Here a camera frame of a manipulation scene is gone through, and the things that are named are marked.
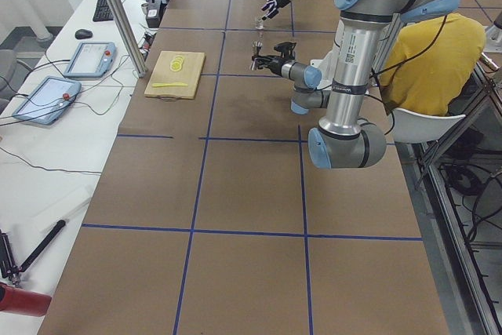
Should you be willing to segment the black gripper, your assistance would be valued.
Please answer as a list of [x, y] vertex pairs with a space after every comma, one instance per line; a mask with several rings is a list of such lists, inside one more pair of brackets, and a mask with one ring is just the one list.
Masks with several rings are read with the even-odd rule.
[[282, 75], [282, 68], [287, 63], [292, 62], [292, 60], [280, 56], [255, 56], [252, 58], [252, 62], [254, 64], [250, 68], [251, 71], [256, 71], [256, 72], [271, 71], [275, 75]]
[[261, 20], [268, 20], [274, 18], [278, 14], [278, 8], [283, 8], [288, 5], [292, 0], [267, 0], [261, 7], [264, 15]]

